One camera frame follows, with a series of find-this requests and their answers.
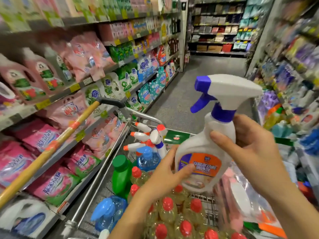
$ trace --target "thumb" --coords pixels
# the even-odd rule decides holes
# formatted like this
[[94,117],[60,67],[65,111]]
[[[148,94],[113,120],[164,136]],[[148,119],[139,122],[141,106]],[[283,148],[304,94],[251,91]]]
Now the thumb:
[[195,165],[190,163],[174,174],[174,182],[178,185],[183,179],[188,178],[195,170]]
[[237,162],[237,160],[245,156],[245,151],[243,148],[233,143],[233,141],[224,134],[220,132],[211,131],[210,137],[215,144],[217,144],[221,149],[223,149],[232,159]]

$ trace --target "person's right hand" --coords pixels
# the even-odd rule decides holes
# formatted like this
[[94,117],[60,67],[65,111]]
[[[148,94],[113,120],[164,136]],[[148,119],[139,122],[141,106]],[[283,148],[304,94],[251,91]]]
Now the person's right hand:
[[266,200],[285,197],[295,186],[281,160],[271,132],[245,115],[235,115],[236,144],[216,131],[211,139],[235,161],[253,188]]

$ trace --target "white detergent bottle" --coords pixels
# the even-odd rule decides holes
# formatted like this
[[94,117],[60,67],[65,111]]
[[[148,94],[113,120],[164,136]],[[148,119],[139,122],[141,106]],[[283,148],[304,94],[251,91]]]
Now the white detergent bottle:
[[194,192],[212,192],[226,169],[231,157],[215,144],[209,133],[214,130],[236,141],[233,117],[239,105],[250,97],[262,95],[261,86],[250,80],[232,75],[198,76],[195,90],[202,92],[199,100],[190,108],[196,113],[210,101],[217,100],[212,112],[205,116],[204,130],[185,140],[175,154],[175,168],[182,169],[189,163],[196,166],[196,170],[182,185]]

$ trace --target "hand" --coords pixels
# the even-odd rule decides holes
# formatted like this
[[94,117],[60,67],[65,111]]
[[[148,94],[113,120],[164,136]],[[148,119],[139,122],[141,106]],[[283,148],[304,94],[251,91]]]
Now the hand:
[[195,170],[194,164],[188,164],[175,174],[172,173],[174,157],[178,146],[173,146],[165,158],[161,160],[150,179],[137,191],[153,202],[171,192],[182,180],[186,179]]
[[253,188],[266,200],[285,197],[294,184],[271,132],[245,115],[235,115],[236,144],[216,131],[211,139],[235,161]]

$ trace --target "green bottle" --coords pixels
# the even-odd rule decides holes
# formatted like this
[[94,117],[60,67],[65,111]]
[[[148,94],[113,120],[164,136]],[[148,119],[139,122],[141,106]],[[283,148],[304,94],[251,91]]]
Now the green bottle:
[[114,172],[112,176],[112,189],[115,195],[127,199],[131,189],[132,162],[124,155],[116,156],[112,164]]

